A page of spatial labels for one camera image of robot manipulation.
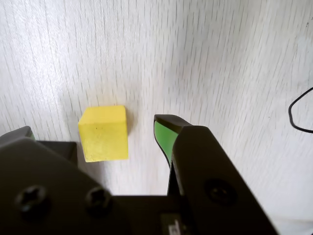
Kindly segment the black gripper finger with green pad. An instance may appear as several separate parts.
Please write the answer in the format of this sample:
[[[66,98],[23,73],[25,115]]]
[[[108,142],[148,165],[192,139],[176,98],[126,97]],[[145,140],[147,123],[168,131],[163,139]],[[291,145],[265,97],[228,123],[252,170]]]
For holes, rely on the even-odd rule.
[[[274,235],[276,229],[212,132],[175,115],[154,116],[154,136],[198,235]]]
[[[0,138],[3,235],[128,235],[111,195],[72,162],[75,142],[37,141],[29,126]]]

